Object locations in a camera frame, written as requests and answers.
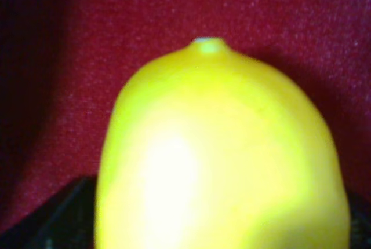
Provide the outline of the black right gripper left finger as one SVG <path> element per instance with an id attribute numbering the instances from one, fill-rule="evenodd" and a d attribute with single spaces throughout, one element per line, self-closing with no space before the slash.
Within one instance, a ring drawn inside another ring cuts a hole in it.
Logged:
<path id="1" fill-rule="evenodd" d="M 92 248 L 97 177 L 79 177 L 1 234 L 1 248 Z"/>

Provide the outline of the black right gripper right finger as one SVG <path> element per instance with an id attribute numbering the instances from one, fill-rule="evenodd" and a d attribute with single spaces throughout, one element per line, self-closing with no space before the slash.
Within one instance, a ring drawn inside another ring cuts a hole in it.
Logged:
<path id="1" fill-rule="evenodd" d="M 370 202 L 349 198 L 351 211 L 351 249 L 370 249 Z"/>

